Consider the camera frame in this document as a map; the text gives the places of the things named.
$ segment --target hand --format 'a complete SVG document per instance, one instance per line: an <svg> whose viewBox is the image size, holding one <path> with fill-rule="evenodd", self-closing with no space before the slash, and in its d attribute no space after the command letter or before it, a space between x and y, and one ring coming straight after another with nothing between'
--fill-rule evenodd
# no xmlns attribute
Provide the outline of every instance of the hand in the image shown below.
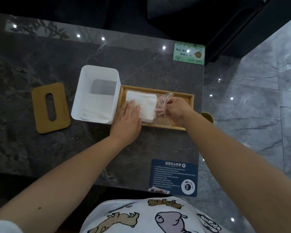
<svg viewBox="0 0 291 233"><path fill-rule="evenodd" d="M136 140L141 130L140 105L135 108L134 106L135 100L125 101L124 105L115 114L111 125L110 137L118 140L123 148Z"/></svg>
<svg viewBox="0 0 291 233"><path fill-rule="evenodd" d="M192 107L181 97L171 97L166 104L167 116L180 127L184 127L187 116L192 112Z"/></svg>

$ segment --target table sticker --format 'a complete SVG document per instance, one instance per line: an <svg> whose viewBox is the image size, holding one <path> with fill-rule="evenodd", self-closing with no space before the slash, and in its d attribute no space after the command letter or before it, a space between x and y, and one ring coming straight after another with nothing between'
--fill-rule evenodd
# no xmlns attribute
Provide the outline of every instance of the table sticker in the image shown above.
<svg viewBox="0 0 291 233"><path fill-rule="evenodd" d="M152 159L149 192L197 196L198 165Z"/></svg>
<svg viewBox="0 0 291 233"><path fill-rule="evenodd" d="M192 43L175 42L173 60L203 65L205 61L205 46Z"/></svg>

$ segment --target blue sticker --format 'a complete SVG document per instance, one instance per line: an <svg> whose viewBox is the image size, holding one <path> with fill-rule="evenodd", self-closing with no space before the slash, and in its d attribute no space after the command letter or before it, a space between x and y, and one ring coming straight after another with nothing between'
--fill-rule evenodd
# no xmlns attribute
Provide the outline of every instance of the blue sticker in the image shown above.
<svg viewBox="0 0 291 233"><path fill-rule="evenodd" d="M198 165L152 159L149 192L197 196Z"/></svg>

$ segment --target table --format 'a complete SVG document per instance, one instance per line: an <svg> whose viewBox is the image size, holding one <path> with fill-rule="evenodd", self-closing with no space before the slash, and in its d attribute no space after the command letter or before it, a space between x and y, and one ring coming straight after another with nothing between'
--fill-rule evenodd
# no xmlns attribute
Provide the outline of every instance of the table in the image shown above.
<svg viewBox="0 0 291 233"><path fill-rule="evenodd" d="M36 131L31 90L62 82L71 111L84 65L115 68L122 85L194 94L201 113L204 66L173 61L173 49L171 40L0 14L0 172L42 176L109 135L109 125L73 119ZM143 127L95 184L148 190L152 159L198 164L198 156L185 131Z"/></svg>

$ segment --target shirt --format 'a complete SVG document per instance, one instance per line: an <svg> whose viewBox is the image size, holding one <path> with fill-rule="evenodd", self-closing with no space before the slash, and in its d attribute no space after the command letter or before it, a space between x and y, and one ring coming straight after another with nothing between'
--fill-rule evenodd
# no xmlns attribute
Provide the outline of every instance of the shirt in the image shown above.
<svg viewBox="0 0 291 233"><path fill-rule="evenodd" d="M229 233L209 216L177 197L109 200L85 219L80 233ZM14 223L0 221L0 233L22 233Z"/></svg>

